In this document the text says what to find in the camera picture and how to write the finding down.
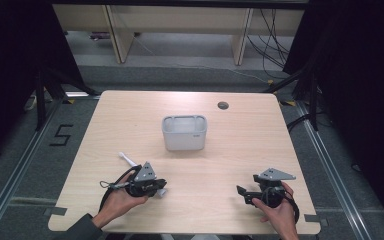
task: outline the human hand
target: human hand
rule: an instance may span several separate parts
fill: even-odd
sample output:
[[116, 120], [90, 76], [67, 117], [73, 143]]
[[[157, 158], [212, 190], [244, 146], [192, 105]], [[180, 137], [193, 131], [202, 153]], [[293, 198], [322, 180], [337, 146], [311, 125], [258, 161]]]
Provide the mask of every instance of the human hand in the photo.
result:
[[[121, 179], [118, 183], [126, 182], [129, 174]], [[112, 220], [123, 216], [133, 207], [144, 204], [148, 200], [148, 196], [132, 197], [124, 188], [113, 190], [108, 196], [101, 211], [92, 219], [92, 222], [98, 228], [102, 228]]]
[[[285, 188], [286, 196], [293, 198], [294, 191], [292, 188], [284, 182], [282, 182], [282, 185]], [[265, 213], [265, 216], [262, 217], [260, 221], [270, 221], [282, 240], [298, 239], [298, 233], [295, 226], [294, 209], [288, 200], [283, 199], [280, 205], [276, 208], [267, 206], [258, 198], [253, 198], [252, 203], [254, 203], [256, 207]]]

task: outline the black sleeve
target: black sleeve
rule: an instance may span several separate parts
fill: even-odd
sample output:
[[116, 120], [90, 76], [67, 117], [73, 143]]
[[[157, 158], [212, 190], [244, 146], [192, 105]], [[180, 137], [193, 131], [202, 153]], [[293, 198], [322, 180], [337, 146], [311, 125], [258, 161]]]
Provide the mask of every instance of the black sleeve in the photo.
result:
[[92, 222], [90, 214], [84, 215], [65, 233], [54, 240], [96, 240], [102, 235], [102, 230]]

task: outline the white container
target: white container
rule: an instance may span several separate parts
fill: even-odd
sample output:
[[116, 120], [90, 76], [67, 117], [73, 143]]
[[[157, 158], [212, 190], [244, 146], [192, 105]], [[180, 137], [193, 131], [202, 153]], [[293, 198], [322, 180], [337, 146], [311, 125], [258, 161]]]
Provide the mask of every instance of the white container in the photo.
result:
[[201, 115], [167, 116], [162, 130], [167, 150], [200, 150], [205, 146], [207, 119]]

